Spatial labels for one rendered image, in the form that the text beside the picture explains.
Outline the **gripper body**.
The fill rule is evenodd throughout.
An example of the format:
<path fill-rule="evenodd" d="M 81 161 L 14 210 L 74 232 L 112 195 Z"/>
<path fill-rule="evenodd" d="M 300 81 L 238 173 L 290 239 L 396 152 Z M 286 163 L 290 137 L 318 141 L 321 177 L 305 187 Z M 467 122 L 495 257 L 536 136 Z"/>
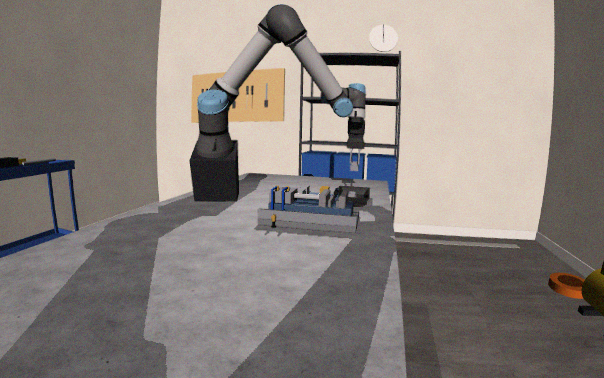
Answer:
<path fill-rule="evenodd" d="M 354 116 L 355 112 L 355 117 Z M 350 117 L 349 117 L 350 116 Z M 348 116 L 348 141 L 347 148 L 364 149 L 364 134 L 365 134 L 365 109 L 353 109 Z M 357 117 L 359 116 L 359 117 Z M 354 122 L 354 123 L 350 123 Z"/>

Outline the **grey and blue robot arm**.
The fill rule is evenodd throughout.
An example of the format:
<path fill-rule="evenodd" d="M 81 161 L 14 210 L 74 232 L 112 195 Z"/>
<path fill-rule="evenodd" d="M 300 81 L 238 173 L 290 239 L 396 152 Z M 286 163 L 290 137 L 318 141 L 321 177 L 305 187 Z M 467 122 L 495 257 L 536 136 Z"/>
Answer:
<path fill-rule="evenodd" d="M 228 106 L 232 105 L 239 95 L 239 88 L 277 43 L 290 47 L 321 91 L 321 102 L 329 104 L 337 116 L 347 117 L 353 108 L 365 109 L 365 85 L 351 83 L 348 88 L 340 86 L 307 37 L 307 30 L 292 7 L 278 4 L 267 14 L 258 24 L 257 33 L 224 76 L 217 78 L 208 91 L 198 96 L 199 142 L 197 140 L 196 152 L 202 157 L 220 158 L 233 151 L 228 131 Z"/>

